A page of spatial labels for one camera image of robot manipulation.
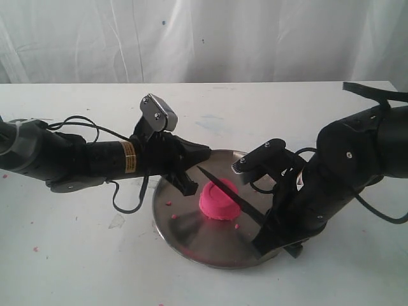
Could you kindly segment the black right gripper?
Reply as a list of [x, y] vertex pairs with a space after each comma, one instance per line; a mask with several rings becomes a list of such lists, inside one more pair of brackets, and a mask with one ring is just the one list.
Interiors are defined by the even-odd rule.
[[272, 194], [272, 207], [252, 244], [263, 256], [284, 249], [298, 258], [302, 242], [324, 229], [326, 223], [369, 185], [387, 174], [382, 145], [388, 112], [381, 106], [336, 120], [318, 134], [309, 161], [279, 142], [276, 184], [262, 194]]

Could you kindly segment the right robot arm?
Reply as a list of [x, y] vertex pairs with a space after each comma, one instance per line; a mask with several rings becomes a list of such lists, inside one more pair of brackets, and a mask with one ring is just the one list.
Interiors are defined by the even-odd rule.
[[275, 186], [252, 245], [262, 255], [284, 248], [297, 257], [302, 243], [360, 200], [364, 188], [384, 177], [407, 177], [407, 108], [376, 106], [332, 122], [319, 132], [308, 161], [273, 139], [261, 164], [272, 171]]

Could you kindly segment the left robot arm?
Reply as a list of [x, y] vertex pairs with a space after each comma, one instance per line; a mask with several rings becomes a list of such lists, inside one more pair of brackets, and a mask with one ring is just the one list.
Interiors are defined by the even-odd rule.
[[1, 123], [1, 168], [44, 181], [54, 193], [160, 175], [190, 196], [198, 185], [187, 171], [210, 155], [206, 145], [154, 131], [144, 118], [129, 139], [94, 143], [80, 135], [53, 133], [41, 120]]

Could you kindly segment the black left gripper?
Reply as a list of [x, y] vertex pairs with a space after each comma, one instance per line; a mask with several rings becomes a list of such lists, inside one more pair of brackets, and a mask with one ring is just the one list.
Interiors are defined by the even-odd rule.
[[[198, 183], [183, 169], [190, 169], [210, 158], [210, 147], [173, 136], [154, 135], [147, 142], [128, 141], [88, 143], [83, 149], [82, 173], [103, 179], [128, 179], [164, 175], [164, 179], [183, 196], [197, 192]], [[175, 168], [180, 159], [182, 168]]]

